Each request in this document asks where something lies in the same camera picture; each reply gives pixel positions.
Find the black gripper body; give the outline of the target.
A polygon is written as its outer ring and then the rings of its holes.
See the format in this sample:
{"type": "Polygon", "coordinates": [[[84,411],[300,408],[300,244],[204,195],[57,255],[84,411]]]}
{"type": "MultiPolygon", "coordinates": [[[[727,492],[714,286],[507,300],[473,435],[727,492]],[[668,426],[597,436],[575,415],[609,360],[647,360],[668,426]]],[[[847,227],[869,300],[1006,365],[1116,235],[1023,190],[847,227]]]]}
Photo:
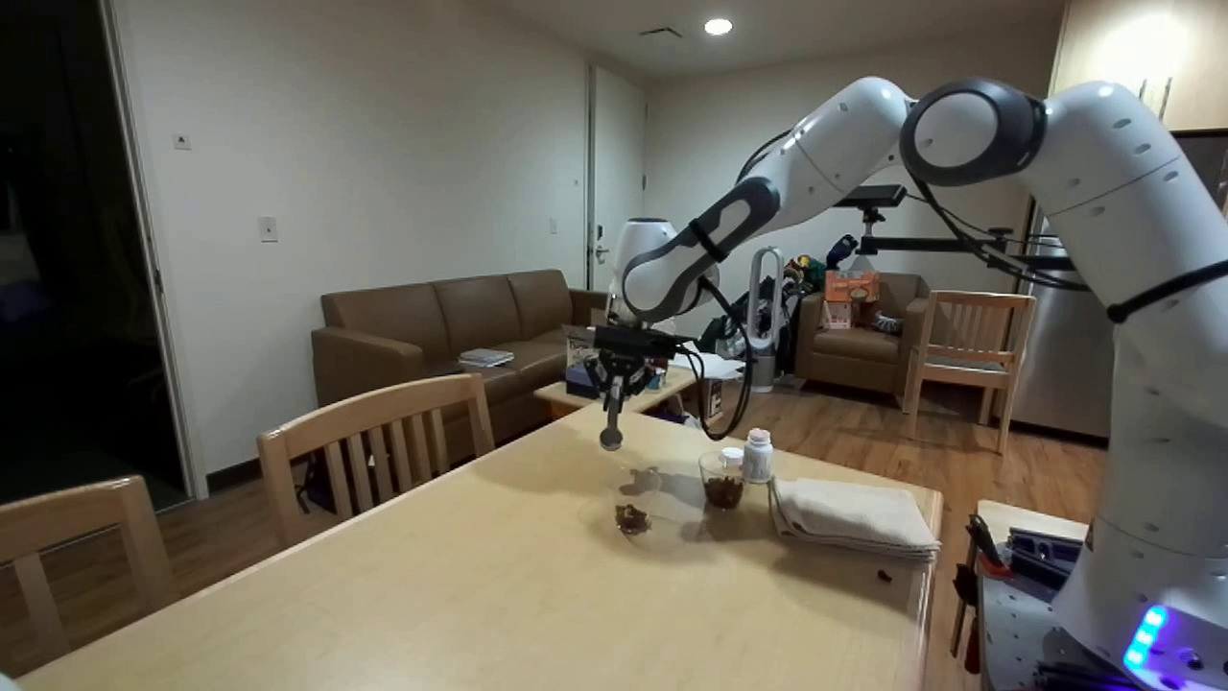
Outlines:
{"type": "Polygon", "coordinates": [[[597,347],[607,374],[647,378],[680,353],[680,341],[666,331],[616,323],[597,331],[597,347]]]}

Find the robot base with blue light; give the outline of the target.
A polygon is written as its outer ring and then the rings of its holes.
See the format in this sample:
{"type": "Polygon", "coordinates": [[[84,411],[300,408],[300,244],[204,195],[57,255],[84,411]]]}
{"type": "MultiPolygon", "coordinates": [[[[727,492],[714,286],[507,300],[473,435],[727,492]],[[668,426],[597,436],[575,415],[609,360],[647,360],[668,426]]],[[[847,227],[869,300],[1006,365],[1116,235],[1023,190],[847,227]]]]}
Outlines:
{"type": "Polygon", "coordinates": [[[1148,691],[1228,691],[1228,574],[1075,566],[1051,615],[1148,691]]]}

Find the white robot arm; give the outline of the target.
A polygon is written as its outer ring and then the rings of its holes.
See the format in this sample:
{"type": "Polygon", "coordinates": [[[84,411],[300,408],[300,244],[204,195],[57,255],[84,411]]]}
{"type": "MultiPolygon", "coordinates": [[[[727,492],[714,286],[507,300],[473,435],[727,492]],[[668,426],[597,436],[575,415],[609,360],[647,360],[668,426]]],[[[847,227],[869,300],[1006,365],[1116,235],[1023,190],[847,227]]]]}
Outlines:
{"type": "Polygon", "coordinates": [[[1220,683],[1228,660],[1228,221],[1212,190],[1130,88],[1030,94],[952,79],[925,94],[859,77],[739,171],[685,227],[638,221],[616,318],[597,331],[604,399],[677,358],[666,331],[714,286],[743,241],[847,200],[882,159],[925,195],[1015,175],[1062,239],[1115,323],[1115,420],[1103,507],[1051,598],[1088,653],[1158,683],[1220,683]]]}

